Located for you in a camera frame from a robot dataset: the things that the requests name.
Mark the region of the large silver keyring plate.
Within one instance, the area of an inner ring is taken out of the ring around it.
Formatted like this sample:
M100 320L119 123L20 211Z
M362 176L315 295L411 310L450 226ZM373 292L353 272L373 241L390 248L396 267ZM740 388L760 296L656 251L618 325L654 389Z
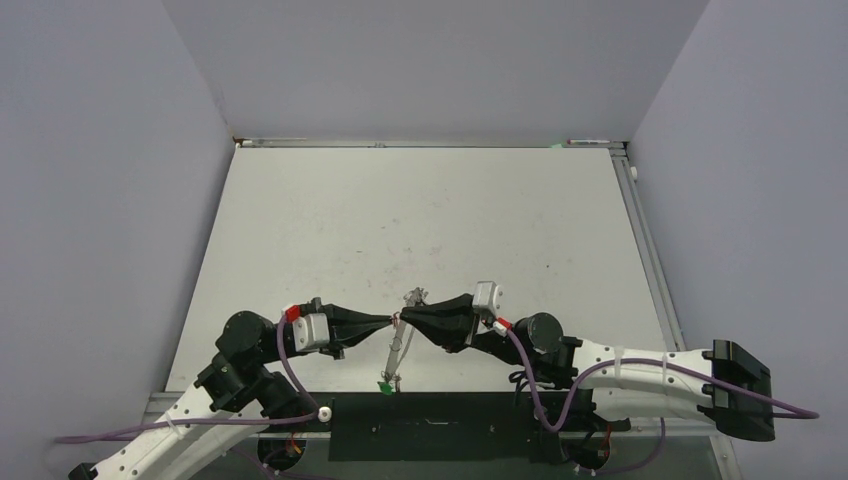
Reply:
M404 296L405 306L425 305L427 296L428 292L426 290L422 287L416 287ZM400 392L401 376L398 373L399 367L409 351L415 330L400 319L400 312L392 315L392 324L394 335L389 344L389 354L385 368L381 373L381 381L389 382L393 386L393 394L395 394Z

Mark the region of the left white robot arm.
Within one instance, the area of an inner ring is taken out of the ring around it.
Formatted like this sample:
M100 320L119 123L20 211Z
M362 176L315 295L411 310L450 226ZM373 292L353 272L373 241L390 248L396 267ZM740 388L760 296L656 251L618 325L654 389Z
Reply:
M285 309L277 322L240 311L226 322L210 364L157 421L60 438L62 444L124 444L104 460L78 465L68 476L188 479L253 433L326 424L332 409L307 392L290 359L311 353L340 359L345 349L392 323L390 316L324 305L318 298Z

